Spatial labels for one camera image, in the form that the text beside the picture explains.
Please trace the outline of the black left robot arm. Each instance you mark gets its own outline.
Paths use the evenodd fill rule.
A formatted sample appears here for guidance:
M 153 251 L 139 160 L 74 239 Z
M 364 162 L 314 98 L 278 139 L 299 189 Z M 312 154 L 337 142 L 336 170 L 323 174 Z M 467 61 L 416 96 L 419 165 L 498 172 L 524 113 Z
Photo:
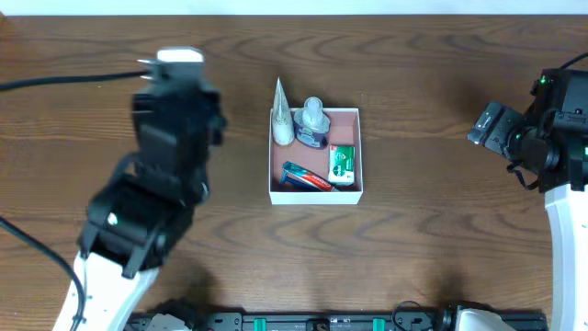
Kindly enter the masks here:
M 132 97 L 138 143 L 89 201 L 57 330 L 121 330 L 209 195 L 207 162 L 226 125 L 220 95 L 165 74 Z

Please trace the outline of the blue foam soap pump bottle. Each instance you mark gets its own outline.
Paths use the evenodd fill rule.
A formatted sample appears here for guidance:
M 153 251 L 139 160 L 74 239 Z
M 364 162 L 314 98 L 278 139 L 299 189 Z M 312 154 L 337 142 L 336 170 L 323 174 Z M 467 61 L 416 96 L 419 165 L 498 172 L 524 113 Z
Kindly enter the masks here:
M 295 111 L 293 120 L 298 141 L 313 149 L 321 150 L 327 147 L 331 121 L 323 111 L 319 98 L 309 97 L 304 106 Z

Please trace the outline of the white box with pink interior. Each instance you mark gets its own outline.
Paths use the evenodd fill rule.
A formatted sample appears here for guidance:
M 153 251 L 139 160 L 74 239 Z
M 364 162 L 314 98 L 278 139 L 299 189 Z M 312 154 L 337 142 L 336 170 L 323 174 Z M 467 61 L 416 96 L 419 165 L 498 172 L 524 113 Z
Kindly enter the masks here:
M 363 191 L 362 142 L 357 108 L 326 108 L 330 119 L 327 146 L 311 148 L 299 140 L 279 145 L 268 138 L 268 193 L 274 205 L 354 205 Z M 334 165 L 334 147 L 351 147 L 353 154 Z

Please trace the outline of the blue disposable razor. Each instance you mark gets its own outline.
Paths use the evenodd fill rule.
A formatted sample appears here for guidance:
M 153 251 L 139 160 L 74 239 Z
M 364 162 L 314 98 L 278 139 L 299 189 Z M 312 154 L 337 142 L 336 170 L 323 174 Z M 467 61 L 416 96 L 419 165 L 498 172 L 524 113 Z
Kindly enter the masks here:
M 304 182 L 301 182 L 301 181 L 299 181 L 299 180 L 297 180 L 297 179 L 295 179 L 293 177 L 290 177 L 288 175 L 288 171 L 287 170 L 284 170 L 282 172 L 282 177 L 281 177 L 281 179 L 279 181 L 279 184 L 280 185 L 290 184 L 294 188 L 300 188 L 300 189 L 303 189 L 303 190 L 306 190 L 306 191 L 314 191 L 315 190 L 315 187 L 313 187 L 311 185 L 308 185 L 308 184 L 306 184 Z

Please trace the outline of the white cosmetic tube gold cap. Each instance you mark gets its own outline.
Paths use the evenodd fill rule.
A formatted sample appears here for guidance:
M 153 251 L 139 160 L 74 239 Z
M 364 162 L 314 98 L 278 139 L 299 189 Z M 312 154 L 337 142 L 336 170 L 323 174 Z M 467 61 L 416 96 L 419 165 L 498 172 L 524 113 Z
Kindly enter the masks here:
M 287 146 L 294 141 L 292 114 L 280 78 L 277 79 L 271 124 L 275 143 L 280 146 Z

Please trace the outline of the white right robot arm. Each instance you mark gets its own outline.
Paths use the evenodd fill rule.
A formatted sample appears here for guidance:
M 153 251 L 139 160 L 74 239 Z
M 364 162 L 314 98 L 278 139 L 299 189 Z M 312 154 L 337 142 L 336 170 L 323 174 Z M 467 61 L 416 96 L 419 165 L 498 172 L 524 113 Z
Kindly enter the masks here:
M 587 328 L 587 117 L 491 102 L 468 140 L 506 158 L 507 171 L 544 195 L 552 245 L 551 330 Z

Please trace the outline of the green white soap bar pack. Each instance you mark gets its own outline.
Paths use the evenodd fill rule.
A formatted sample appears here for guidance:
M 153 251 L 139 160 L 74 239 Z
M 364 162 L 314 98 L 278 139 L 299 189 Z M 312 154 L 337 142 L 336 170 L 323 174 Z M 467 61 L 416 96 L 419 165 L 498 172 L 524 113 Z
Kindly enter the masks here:
M 328 181 L 337 186 L 355 183 L 355 147 L 334 145 L 329 147 Z

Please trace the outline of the teal toothpaste tube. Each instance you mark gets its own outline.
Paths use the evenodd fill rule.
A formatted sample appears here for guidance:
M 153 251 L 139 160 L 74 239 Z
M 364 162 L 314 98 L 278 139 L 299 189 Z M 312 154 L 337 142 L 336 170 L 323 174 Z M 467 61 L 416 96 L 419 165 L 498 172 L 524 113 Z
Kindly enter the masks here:
M 283 164 L 282 170 L 283 171 L 287 170 L 288 175 L 290 177 L 293 177 L 301 182 L 304 182 L 308 185 L 311 185 L 319 191 L 322 191 L 322 192 L 335 192 L 336 191 L 335 186 L 330 184 L 329 182 L 327 182 L 322 177 L 314 174 L 310 170 L 308 170 L 300 165 L 296 165 L 294 163 L 291 163 L 290 161 L 287 161 Z

